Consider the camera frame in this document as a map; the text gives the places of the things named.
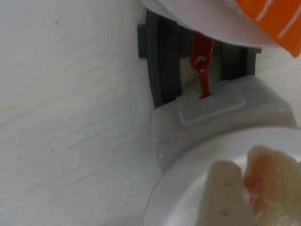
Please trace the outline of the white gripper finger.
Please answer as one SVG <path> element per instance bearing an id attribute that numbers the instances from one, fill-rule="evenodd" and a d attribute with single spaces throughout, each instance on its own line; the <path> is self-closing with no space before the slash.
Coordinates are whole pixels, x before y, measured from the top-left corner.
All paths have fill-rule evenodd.
<path id="1" fill-rule="evenodd" d="M 207 175 L 197 225 L 257 226 L 249 199 L 241 168 L 232 161 L 215 161 Z"/>

